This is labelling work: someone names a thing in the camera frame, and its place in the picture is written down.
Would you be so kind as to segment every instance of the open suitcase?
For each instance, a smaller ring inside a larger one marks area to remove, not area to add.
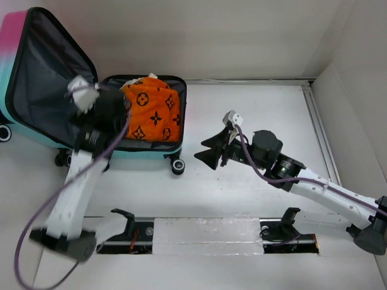
[[[0,142],[8,141],[12,131],[20,132],[60,149],[56,164],[68,166],[69,149],[78,132],[68,119],[77,109],[64,95],[69,81],[77,75],[88,82],[98,82],[93,63],[48,10],[35,7],[8,14],[0,31]],[[111,76],[101,83],[119,89],[126,81],[139,77],[145,76]],[[187,86],[179,77],[158,78],[178,92],[181,107],[180,141],[166,143],[125,139],[112,157],[169,157],[172,171],[179,174],[184,165],[179,156],[183,142]]]

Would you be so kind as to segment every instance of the robotic arm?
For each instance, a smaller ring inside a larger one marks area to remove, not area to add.
[[[240,125],[243,119],[230,111],[224,130],[201,144],[209,150],[195,157],[216,170],[228,160],[250,165],[272,186],[311,199],[337,214],[314,214],[288,208],[280,223],[261,234],[275,240],[291,240],[300,234],[328,234],[352,239],[361,249],[376,255],[386,252],[387,197],[375,200],[347,190],[315,174],[299,161],[281,153],[282,142],[267,130],[254,133],[246,144]],[[235,137],[239,134],[241,141]],[[265,170],[264,175],[258,169]]]
[[[65,186],[44,226],[33,229],[30,239],[78,262],[85,262],[97,244],[122,233],[130,236],[134,230],[134,215],[117,208],[98,219],[95,225],[87,227],[83,224],[94,187],[108,165],[115,144],[127,128],[129,104],[124,93],[100,91],[98,85],[90,85],[81,76],[76,77],[68,89],[79,109],[71,122],[80,131]],[[82,171],[85,173],[69,182]]]

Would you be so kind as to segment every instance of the orange cloth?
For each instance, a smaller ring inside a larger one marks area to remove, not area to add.
[[[180,140],[180,99],[165,82],[144,77],[122,88],[132,103],[129,139],[178,142]]]

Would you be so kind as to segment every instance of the white backdrop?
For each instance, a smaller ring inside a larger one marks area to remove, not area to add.
[[[112,74],[318,76],[354,0],[45,0]]]
[[[387,5],[357,1],[329,67],[313,84],[343,185],[387,195]],[[377,257],[385,283],[387,256]]]

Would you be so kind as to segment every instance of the white floor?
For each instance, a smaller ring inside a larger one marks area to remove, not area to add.
[[[253,170],[229,161],[213,171],[193,155],[200,142],[223,129],[234,109],[253,131],[273,131],[283,153],[327,177],[300,86],[189,85],[182,159],[186,171],[171,174],[167,161],[118,160],[101,178],[86,215],[122,208],[150,217],[281,217],[288,207],[327,210],[276,190]],[[374,256],[353,243],[320,236],[321,255],[129,256],[94,255],[60,289],[384,289]],[[47,251],[35,286],[64,276],[72,261]]]

